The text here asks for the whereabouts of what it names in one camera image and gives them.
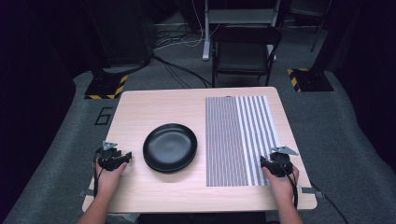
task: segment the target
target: chair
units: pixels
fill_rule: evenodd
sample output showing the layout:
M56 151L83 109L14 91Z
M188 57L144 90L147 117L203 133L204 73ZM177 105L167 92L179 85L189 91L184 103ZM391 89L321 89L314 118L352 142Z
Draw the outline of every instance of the chair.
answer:
M271 75L276 48L282 34L272 26L223 25L212 35L212 85L218 74ZM267 45L273 45L268 52Z
M291 0L289 12L296 18L312 20L318 23L314 44L311 52L314 51L318 42L323 23L326 19L332 0Z

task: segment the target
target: black plate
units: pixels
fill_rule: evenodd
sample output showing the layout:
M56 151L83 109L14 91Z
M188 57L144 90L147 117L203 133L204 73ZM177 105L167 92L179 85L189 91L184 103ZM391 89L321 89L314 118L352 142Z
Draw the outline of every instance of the black plate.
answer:
M152 131L143 145L143 156L153 170L172 173L194 159L197 138L188 127L169 123Z

